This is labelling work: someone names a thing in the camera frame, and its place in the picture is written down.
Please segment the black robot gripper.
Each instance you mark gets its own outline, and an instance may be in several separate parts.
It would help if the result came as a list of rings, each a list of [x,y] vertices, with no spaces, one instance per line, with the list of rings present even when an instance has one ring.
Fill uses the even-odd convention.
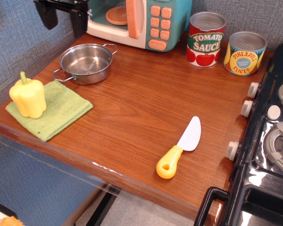
[[[77,3],[68,3],[60,0],[34,0],[36,9],[44,26],[51,30],[58,24],[56,10],[70,13],[71,25],[75,38],[80,38],[87,31],[89,9],[87,0],[78,0]]]

